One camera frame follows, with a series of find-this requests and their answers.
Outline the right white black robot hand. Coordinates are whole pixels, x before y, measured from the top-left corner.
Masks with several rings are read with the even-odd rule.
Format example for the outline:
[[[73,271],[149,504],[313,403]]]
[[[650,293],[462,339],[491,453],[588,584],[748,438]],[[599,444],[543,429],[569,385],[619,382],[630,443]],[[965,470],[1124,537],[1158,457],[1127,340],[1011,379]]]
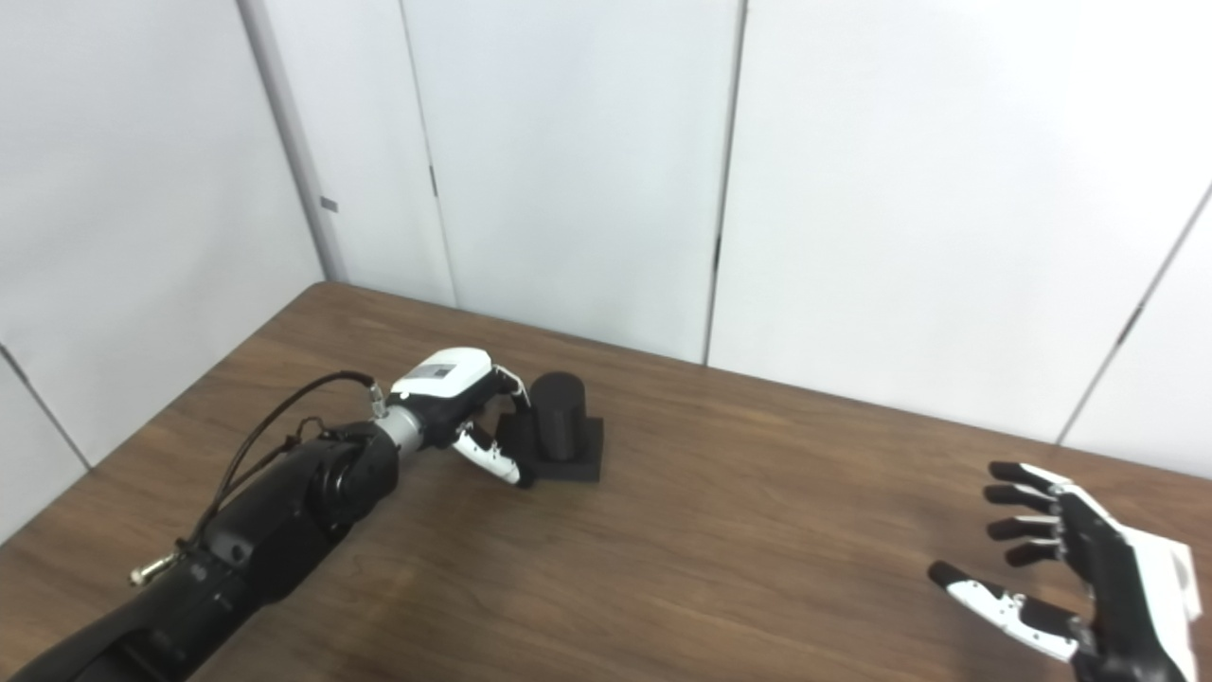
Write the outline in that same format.
[[[1187,544],[1117,521],[1074,480],[1029,463],[991,462],[989,475],[987,502],[1027,508],[987,527],[991,540],[1014,543],[1007,564],[1068,564],[1094,614],[1079,617],[944,561],[928,566],[934,586],[1011,640],[1067,663],[1077,681],[1197,678],[1191,630],[1204,604]]]

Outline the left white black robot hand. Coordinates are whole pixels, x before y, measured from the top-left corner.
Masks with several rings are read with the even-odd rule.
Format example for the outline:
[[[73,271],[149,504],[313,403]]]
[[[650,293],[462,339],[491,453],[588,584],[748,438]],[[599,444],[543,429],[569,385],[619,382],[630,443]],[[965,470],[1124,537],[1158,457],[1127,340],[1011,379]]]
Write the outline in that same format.
[[[430,355],[391,385],[376,409],[376,426],[398,446],[398,454],[454,449],[467,462],[507,485],[528,489],[534,475],[507,455],[497,439],[476,423],[486,406],[511,399],[518,413],[531,409],[526,384],[475,346],[451,346]]]

